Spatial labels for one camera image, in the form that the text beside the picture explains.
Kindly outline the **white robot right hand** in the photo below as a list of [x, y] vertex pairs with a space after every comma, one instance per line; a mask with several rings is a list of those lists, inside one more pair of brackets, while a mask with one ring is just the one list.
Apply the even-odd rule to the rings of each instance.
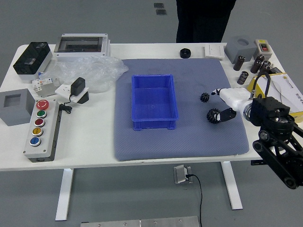
[[217, 124], [234, 118], [239, 112], [246, 120], [250, 121], [250, 111], [252, 99], [250, 92], [245, 88], [218, 88], [211, 95], [219, 95], [220, 98], [229, 106], [224, 111], [214, 108], [207, 113], [210, 123]]

